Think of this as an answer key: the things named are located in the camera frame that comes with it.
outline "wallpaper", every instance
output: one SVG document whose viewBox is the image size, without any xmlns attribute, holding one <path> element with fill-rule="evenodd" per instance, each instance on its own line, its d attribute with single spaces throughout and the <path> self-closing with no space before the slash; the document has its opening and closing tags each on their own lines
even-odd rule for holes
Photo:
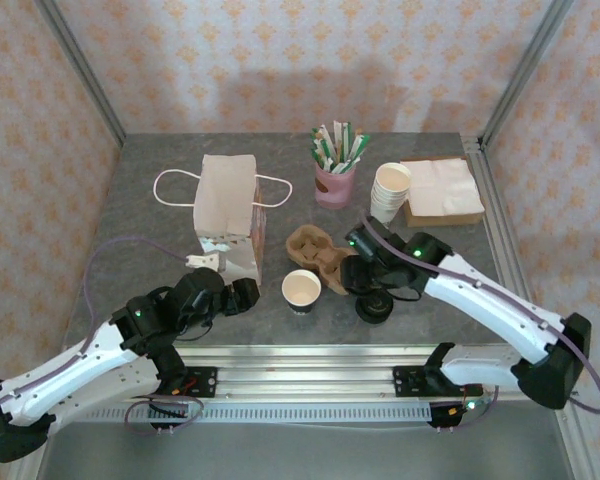
<svg viewBox="0 0 600 480">
<path fill-rule="evenodd" d="M 486 125 L 549 0 L 59 0 L 124 128 Z"/>
<path fill-rule="evenodd" d="M 59 353 L 117 155 L 33 1 L 0 0 L 0 378 Z"/>
<path fill-rule="evenodd" d="M 571 7 L 489 153 L 536 300 L 591 320 L 600 370 L 600 0 Z M 600 417 L 581 418 L 600 461 Z"/>
</svg>

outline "metal bar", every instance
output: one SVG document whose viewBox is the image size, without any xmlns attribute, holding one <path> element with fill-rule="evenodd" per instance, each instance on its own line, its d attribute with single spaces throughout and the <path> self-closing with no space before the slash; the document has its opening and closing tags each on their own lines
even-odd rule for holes
<svg viewBox="0 0 600 480">
<path fill-rule="evenodd" d="M 40 13 L 49 24 L 51 31 L 60 43 L 69 63 L 73 66 L 96 108 L 102 115 L 109 131 L 113 135 L 118 146 L 122 147 L 126 133 L 107 96 L 89 66 L 87 58 L 82 53 L 76 38 L 74 37 L 64 16 L 60 12 L 55 0 L 35 0 Z"/>
<path fill-rule="evenodd" d="M 7 480 L 30 480 L 38 478 L 38 472 L 40 471 L 40 466 L 42 465 L 44 453 L 48 445 L 49 442 L 26 457 L 11 462 L 8 467 Z"/>
<path fill-rule="evenodd" d="M 513 110 L 516 100 L 522 93 L 531 74 L 535 71 L 542 54 L 547 49 L 553 35 L 556 33 L 573 0 L 553 0 L 545 14 L 531 43 L 522 55 L 513 78 L 504 91 L 491 118 L 487 122 L 480 144 L 487 150 L 493 144 L 495 137 L 502 128 L 507 116 Z"/>
<path fill-rule="evenodd" d="M 198 346 L 178 349 L 185 365 L 218 368 L 210 403 L 395 402 L 392 369 L 424 365 L 435 347 L 396 345 Z M 489 348 L 509 351 L 507 345 Z M 517 388 L 503 398 L 521 400 Z M 429 402 L 443 398 L 427 398 Z"/>
<path fill-rule="evenodd" d="M 122 423 L 129 403 L 119 403 L 90 413 L 79 423 Z M 174 418 L 156 413 L 148 406 L 132 411 L 134 423 L 183 423 L 198 411 L 197 405 L 168 409 L 187 416 Z M 389 423 L 431 420 L 428 402 L 394 401 L 382 405 L 364 403 L 213 403 L 205 402 L 196 423 Z"/>
<path fill-rule="evenodd" d="M 499 275 L 500 272 L 502 274 L 500 282 L 522 298 L 531 300 L 531 289 L 521 267 L 513 226 L 489 168 L 488 151 L 467 153 L 480 194 L 486 200 L 485 224 L 494 258 L 497 259 L 496 265 L 500 264 L 498 269 Z M 574 478 L 579 480 L 600 478 L 594 470 L 578 410 L 573 404 L 567 403 L 565 408 L 556 411 L 555 415 Z"/>
</svg>

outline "patterned wallpaper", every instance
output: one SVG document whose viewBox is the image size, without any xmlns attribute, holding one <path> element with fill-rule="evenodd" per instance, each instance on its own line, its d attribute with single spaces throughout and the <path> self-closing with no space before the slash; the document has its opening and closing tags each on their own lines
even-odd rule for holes
<svg viewBox="0 0 600 480">
<path fill-rule="evenodd" d="M 59 0 L 128 132 L 486 125 L 549 0 Z"/>
<path fill-rule="evenodd" d="M 600 0 L 575 2 L 490 151 L 537 301 L 594 324 L 600 369 Z M 593 382 L 582 394 L 599 405 Z M 582 414 L 600 461 L 600 417 Z"/>
<path fill-rule="evenodd" d="M 33 1 L 0 0 L 0 378 L 60 351 L 117 155 Z"/>
</svg>

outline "tabletop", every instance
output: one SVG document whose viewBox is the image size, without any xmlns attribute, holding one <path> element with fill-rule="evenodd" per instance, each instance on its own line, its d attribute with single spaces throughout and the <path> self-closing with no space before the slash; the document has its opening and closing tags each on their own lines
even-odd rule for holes
<svg viewBox="0 0 600 480">
<path fill-rule="evenodd" d="M 152 194 L 156 176 L 179 168 L 199 173 L 205 154 L 253 154 L 258 173 L 293 183 L 293 195 L 280 208 L 267 209 L 261 298 L 246 313 L 216 317 L 212 331 L 197 341 L 213 345 L 314 345 L 314 344 L 484 344 L 498 337 L 464 313 L 439 300 L 423 297 L 415 303 L 396 302 L 390 318 L 371 326 L 359 320 L 355 298 L 324 288 L 313 311 L 297 316 L 288 308 L 280 287 L 284 276 L 299 268 L 288 259 L 285 241 L 296 228 L 313 224 L 331 235 L 336 246 L 345 246 L 345 234 L 369 207 L 376 168 L 385 162 L 409 157 L 464 154 L 456 133 L 371 134 L 364 158 L 357 166 L 354 199 L 337 211 L 314 200 L 314 161 L 308 134 L 138 134 L 127 137 L 94 240 L 94 248 L 119 236 L 136 235 L 158 242 L 182 256 L 201 254 L 193 228 L 191 208 L 167 207 Z M 196 181 L 185 175 L 168 175 L 160 194 L 172 202 L 193 203 Z M 271 203 L 286 187 L 263 184 L 264 200 Z M 451 245 L 485 275 L 497 279 L 494 258 L 483 223 L 468 226 L 410 229 L 399 212 L 390 230 L 408 240 L 424 230 Z M 89 278 L 98 322 L 130 298 L 163 286 L 175 285 L 189 270 L 178 260 L 141 243 L 119 243 L 94 259 Z M 89 313 L 80 292 L 67 331 L 66 343 L 80 341 L 89 326 Z M 185 335 L 203 333 L 196 327 Z"/>
</svg>

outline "stack of paper cups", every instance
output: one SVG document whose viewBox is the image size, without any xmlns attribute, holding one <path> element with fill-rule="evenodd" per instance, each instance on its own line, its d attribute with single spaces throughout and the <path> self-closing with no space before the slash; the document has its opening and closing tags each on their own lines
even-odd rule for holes
<svg viewBox="0 0 600 480">
<path fill-rule="evenodd" d="M 371 188 L 371 215 L 387 225 L 404 204 L 411 186 L 411 172 L 400 163 L 385 163 L 376 171 Z"/>
</svg>

